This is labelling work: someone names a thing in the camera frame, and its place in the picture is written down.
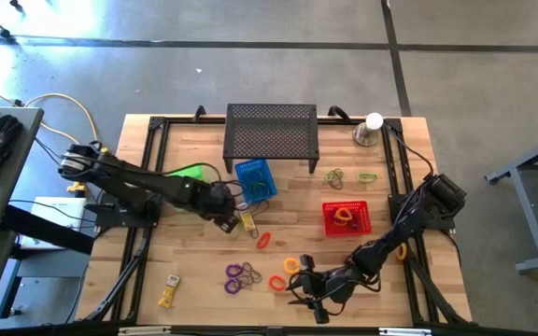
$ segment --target blue basket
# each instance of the blue basket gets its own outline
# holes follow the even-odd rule
[[[265,159],[257,159],[235,165],[238,180],[244,186],[244,200],[248,204],[270,199],[277,195],[276,184],[271,177]]]

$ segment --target red plastic basket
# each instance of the red plastic basket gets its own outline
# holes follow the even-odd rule
[[[341,207],[350,210],[354,219],[358,221],[359,227],[357,229],[353,229],[350,225],[338,226],[333,224],[333,213]],[[373,231],[371,229],[371,219],[369,218],[369,208],[365,201],[324,203],[323,224],[325,234],[329,237],[362,235]]]

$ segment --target red rubber band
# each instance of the red rubber band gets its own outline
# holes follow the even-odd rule
[[[271,232],[265,232],[261,235],[261,238],[257,241],[257,248],[265,248],[271,241]]]
[[[281,283],[281,286],[274,284],[275,280],[279,281]],[[269,286],[277,291],[284,290],[284,288],[286,287],[286,280],[279,275],[273,275],[269,278]]]

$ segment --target concrete floor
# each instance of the concrete floor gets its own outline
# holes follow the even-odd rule
[[[23,15],[0,2],[0,22],[13,34],[388,41],[378,0],[21,3]],[[538,45],[538,0],[390,0],[390,5],[399,43]],[[400,58],[412,115],[428,119],[439,171],[468,192],[457,217],[457,241],[474,321],[538,330],[538,271],[519,276],[514,268],[515,262],[536,256],[514,187],[508,181],[490,187],[483,180],[538,144],[538,53],[410,51]],[[246,102],[310,103],[325,112],[340,105],[352,115],[400,116],[392,74],[386,50],[0,46],[0,92],[24,101],[47,92],[70,94],[91,110],[103,141],[114,149],[127,113],[192,113],[198,105],[224,113],[227,103]],[[92,140],[75,106],[54,99],[40,105],[48,123],[81,141]],[[57,152],[68,145],[47,131],[38,136]],[[47,185],[34,183],[43,175]],[[66,186],[49,158],[34,147],[14,197],[63,196]],[[76,288],[75,280],[68,286]],[[54,295],[46,294],[59,307]],[[29,300],[35,299],[22,296],[17,304],[30,306]],[[14,318],[0,322],[0,328],[60,323],[65,315]]]

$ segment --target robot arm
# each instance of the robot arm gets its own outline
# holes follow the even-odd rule
[[[333,302],[344,305],[357,285],[369,287],[375,284],[389,253],[401,244],[405,244],[410,237],[421,234],[430,222],[451,219],[455,216],[464,206],[465,195],[466,193],[445,175],[428,175],[425,181],[404,199],[396,218],[393,219],[394,225],[391,230],[377,241],[357,247],[345,259],[344,266],[323,273],[314,272],[315,265],[312,257],[302,255],[300,260],[305,269],[290,279],[290,285],[287,288],[297,298],[290,304],[307,305],[309,309],[315,311],[315,320],[318,324],[328,323],[329,315],[334,314],[323,308],[323,300],[330,298]],[[411,262],[411,266],[418,275],[426,274],[417,262]],[[423,283],[429,283],[425,288],[436,291],[435,297],[443,298],[437,288],[432,285],[428,275],[419,278]],[[306,298],[301,298],[294,292],[297,287],[303,288]],[[442,299],[439,302],[444,306],[440,307],[442,311],[451,309],[445,300]]]
[[[71,181],[93,183],[136,213],[143,213],[151,195],[159,194],[175,207],[213,220],[228,233],[238,223],[235,199],[225,183],[153,173],[94,146],[70,146],[59,173]]]

